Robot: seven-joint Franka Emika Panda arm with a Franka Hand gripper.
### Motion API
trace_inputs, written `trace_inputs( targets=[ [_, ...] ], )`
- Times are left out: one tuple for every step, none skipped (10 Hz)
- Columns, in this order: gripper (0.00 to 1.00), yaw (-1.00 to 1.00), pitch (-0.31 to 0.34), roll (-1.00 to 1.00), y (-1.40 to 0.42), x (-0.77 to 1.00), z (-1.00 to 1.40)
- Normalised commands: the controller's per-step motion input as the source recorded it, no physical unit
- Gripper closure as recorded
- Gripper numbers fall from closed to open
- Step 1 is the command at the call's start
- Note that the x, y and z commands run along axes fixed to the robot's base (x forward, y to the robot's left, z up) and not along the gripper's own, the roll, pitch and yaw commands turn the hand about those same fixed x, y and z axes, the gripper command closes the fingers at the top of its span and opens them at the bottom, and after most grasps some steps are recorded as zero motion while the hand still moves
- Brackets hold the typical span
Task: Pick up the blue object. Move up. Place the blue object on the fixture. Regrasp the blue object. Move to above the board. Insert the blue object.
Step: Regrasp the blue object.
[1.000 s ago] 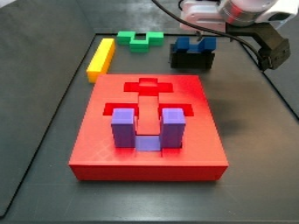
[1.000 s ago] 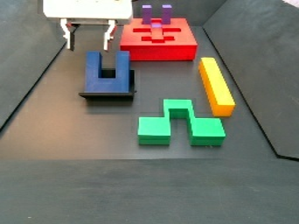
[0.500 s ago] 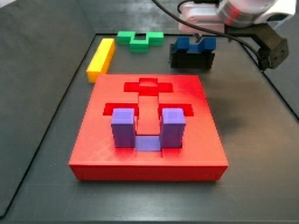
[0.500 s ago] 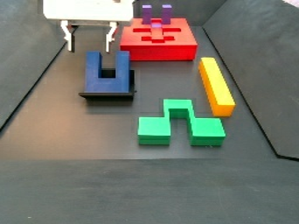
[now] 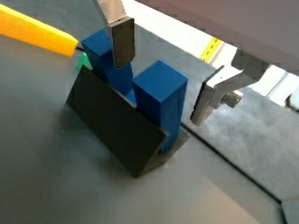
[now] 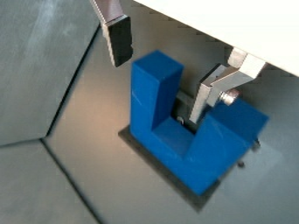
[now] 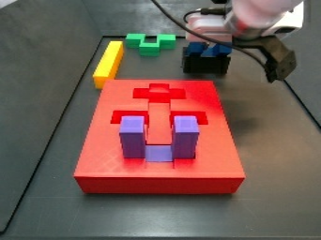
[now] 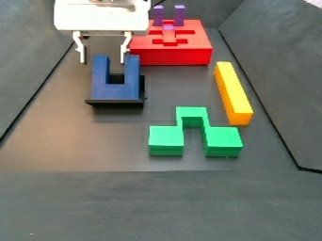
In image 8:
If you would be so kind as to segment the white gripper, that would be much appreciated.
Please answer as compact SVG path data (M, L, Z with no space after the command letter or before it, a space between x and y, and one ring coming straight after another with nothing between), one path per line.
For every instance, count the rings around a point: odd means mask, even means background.
M120 64L128 52L131 31L144 31L148 26L151 0L55 0L54 26L72 33L79 61L87 63L86 45L79 31L126 31L120 45Z

